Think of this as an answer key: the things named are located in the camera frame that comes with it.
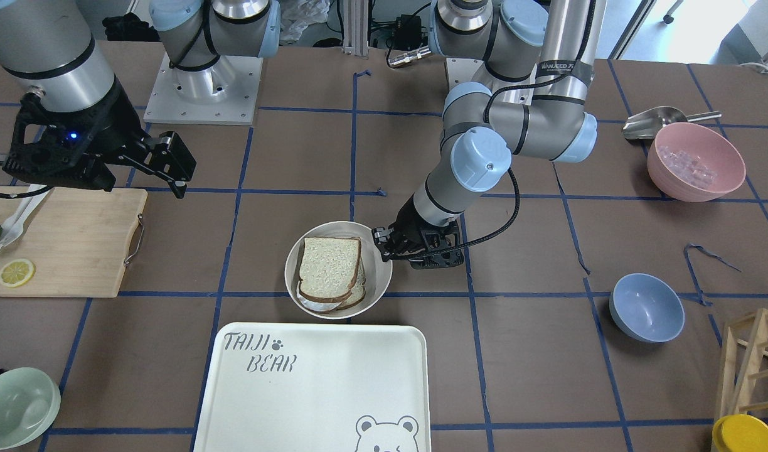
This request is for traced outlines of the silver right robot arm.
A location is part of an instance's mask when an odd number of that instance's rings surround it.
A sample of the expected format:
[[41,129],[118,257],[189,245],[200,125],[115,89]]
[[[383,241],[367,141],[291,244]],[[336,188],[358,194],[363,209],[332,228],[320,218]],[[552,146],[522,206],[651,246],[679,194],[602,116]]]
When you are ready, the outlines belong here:
[[[240,95],[231,57],[267,59],[280,42],[278,1],[152,1],[152,25],[177,97],[218,105]],[[0,66],[24,89],[0,167],[52,188],[111,191],[131,166],[185,195],[196,160],[177,132],[152,137],[74,1],[0,1]]]

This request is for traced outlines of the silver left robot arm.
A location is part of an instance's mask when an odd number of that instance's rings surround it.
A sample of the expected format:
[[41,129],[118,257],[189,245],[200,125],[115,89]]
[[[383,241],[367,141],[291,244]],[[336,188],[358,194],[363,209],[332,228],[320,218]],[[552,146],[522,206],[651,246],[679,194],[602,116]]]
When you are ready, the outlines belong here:
[[415,269],[464,263],[457,220],[513,180],[513,156],[582,162],[597,121],[585,111],[604,1],[432,1],[428,46],[435,55],[479,60],[491,81],[450,89],[442,108],[440,160],[395,222],[372,231],[383,261]]

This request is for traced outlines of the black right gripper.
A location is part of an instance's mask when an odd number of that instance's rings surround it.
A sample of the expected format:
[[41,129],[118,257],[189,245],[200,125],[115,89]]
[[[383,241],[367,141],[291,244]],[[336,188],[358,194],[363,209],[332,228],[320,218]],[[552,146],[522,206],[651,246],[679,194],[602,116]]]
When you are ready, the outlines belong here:
[[131,166],[165,181],[184,198],[197,162],[180,135],[143,130],[120,80],[105,97],[74,112],[51,112],[37,89],[20,100],[3,171],[28,184],[87,191],[112,191],[109,166]]

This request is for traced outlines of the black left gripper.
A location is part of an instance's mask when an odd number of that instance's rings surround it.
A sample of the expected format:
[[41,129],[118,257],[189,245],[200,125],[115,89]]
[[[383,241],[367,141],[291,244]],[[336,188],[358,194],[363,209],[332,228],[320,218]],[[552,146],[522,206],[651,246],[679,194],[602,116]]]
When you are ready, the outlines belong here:
[[456,220],[436,226],[419,215],[413,197],[401,207],[395,222],[373,229],[373,243],[383,261],[408,261],[413,269],[441,269],[461,266],[461,232]]

